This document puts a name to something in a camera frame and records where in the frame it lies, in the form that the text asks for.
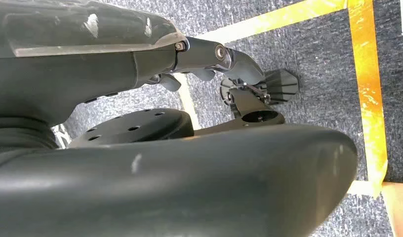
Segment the reflective surface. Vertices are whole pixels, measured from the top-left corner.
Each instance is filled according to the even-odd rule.
[[[0,58],[149,50],[185,40],[168,20],[93,1],[0,0]]]

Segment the metal screw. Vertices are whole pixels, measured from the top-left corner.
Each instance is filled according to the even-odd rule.
[[[175,50],[177,51],[184,51],[186,49],[186,45],[184,42],[177,42],[175,43]]]
[[[217,45],[215,49],[215,54],[217,59],[219,59],[220,61],[224,60],[226,56],[225,47],[221,44]]]

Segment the black plastic part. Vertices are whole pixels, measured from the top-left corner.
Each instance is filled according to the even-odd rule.
[[[68,147],[154,141],[194,135],[190,116],[175,109],[153,109],[113,118],[88,130]]]
[[[248,84],[255,85],[264,80],[264,73],[260,66],[243,52],[228,48],[232,55],[234,66],[225,72],[230,79],[241,79]]]
[[[154,50],[133,52],[137,71],[137,80],[133,88],[143,86],[154,75],[169,72],[175,65],[175,54],[174,45]]]
[[[0,59],[0,117],[63,123],[77,104],[131,89],[130,52]]]
[[[200,80],[210,81],[214,78],[215,72],[211,70],[197,70],[192,72],[195,76],[197,76]]]
[[[267,72],[264,83],[271,104],[287,102],[299,91],[298,79],[286,70]]]
[[[196,130],[194,131],[195,135],[207,135],[229,130],[284,123],[282,114],[265,105],[252,92],[232,88],[229,90],[229,95],[232,98],[230,105],[235,119],[216,126]]]
[[[220,43],[192,37],[187,37],[187,40],[189,49],[177,53],[175,73],[198,71],[221,62],[215,54]]]
[[[0,147],[56,149],[49,126],[31,118],[0,118]]]
[[[288,125],[31,152],[0,165],[0,237],[304,237],[357,166],[346,135]]]
[[[181,83],[171,74],[162,74],[160,84],[169,91],[178,91]]]

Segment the yellow tape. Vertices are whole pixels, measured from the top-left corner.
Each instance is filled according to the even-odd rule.
[[[367,175],[377,197],[388,165],[382,91],[377,58],[372,0],[351,0],[348,4],[354,62],[362,111]]]
[[[228,43],[345,8],[347,0],[305,0],[219,28],[197,38]]]

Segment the white mark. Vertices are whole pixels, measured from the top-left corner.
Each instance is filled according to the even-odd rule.
[[[332,174],[334,176],[338,175],[338,150],[334,151],[334,164],[332,166]]]
[[[361,22],[363,22],[364,21],[364,18],[360,18],[357,22],[356,22],[356,24],[358,24],[358,23],[361,23]]]
[[[89,32],[94,36],[94,38],[98,38],[98,17],[95,14],[91,14],[88,16],[87,22],[84,22],[85,27],[89,30]]]
[[[59,25],[60,24],[60,19],[58,16],[55,16],[55,25]]]
[[[147,37],[152,36],[152,26],[151,26],[151,20],[149,20],[149,18],[146,19],[145,35]]]
[[[142,154],[137,154],[135,156],[135,159],[132,162],[132,165],[130,166],[131,170],[132,170],[132,174],[136,174],[138,169],[139,169],[139,162],[142,159]]]

